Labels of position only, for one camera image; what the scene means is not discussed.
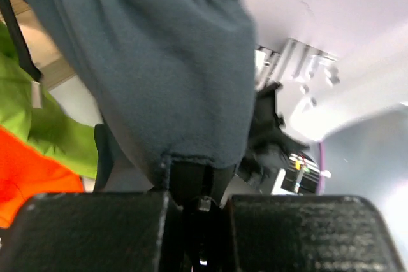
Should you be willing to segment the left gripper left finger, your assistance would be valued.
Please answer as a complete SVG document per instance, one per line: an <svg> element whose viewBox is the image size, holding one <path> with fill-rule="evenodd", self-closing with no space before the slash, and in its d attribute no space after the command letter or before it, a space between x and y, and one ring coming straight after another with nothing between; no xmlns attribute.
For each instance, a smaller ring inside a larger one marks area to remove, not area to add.
<svg viewBox="0 0 408 272"><path fill-rule="evenodd" d="M39 194L19 209L2 271L178 271L179 213L164 192Z"/></svg>

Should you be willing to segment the bright orange shorts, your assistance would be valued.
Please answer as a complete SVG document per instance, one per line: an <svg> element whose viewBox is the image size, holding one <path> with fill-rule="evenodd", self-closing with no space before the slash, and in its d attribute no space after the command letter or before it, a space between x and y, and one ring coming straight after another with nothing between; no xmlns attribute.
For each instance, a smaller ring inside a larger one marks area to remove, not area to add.
<svg viewBox="0 0 408 272"><path fill-rule="evenodd" d="M84 191L78 175L1 128L1 229L36 194Z"/></svg>

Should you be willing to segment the lime green shorts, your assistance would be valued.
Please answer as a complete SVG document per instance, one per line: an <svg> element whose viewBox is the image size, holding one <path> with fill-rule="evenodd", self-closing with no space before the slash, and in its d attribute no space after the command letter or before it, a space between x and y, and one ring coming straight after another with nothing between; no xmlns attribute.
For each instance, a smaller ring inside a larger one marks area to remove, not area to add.
<svg viewBox="0 0 408 272"><path fill-rule="evenodd" d="M95 179L94 128L65 114L45 89L41 91L42 107L32 107L31 85L32 78L20 68L8 30L1 24L1 127L41 155Z"/></svg>

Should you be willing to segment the dark navy shorts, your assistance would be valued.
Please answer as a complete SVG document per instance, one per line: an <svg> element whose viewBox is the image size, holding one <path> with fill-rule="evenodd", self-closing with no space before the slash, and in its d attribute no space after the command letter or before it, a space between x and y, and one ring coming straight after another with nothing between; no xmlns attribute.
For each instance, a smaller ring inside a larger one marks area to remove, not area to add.
<svg viewBox="0 0 408 272"><path fill-rule="evenodd" d="M241 0L25 1L152 183L166 161L238 165L255 94Z"/></svg>

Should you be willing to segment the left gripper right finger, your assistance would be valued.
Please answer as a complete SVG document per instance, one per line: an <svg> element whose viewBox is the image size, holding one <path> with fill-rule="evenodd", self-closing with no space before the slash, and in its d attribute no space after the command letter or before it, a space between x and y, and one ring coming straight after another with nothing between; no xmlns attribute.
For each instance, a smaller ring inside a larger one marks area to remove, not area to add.
<svg viewBox="0 0 408 272"><path fill-rule="evenodd" d="M404 271L388 228L358 196L233 195L223 271Z"/></svg>

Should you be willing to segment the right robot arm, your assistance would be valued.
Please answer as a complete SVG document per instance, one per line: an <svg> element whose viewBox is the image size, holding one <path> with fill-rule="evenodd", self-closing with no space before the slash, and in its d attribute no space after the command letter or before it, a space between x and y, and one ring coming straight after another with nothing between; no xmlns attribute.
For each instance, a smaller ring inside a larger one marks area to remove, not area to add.
<svg viewBox="0 0 408 272"><path fill-rule="evenodd" d="M284 117L277 113L277 92L281 88L281 83L272 82L257 92L247 148L237 170L237 176L258 191L266 182L273 184L280 169L289 167L291 154L302 154L310 148L282 130Z"/></svg>

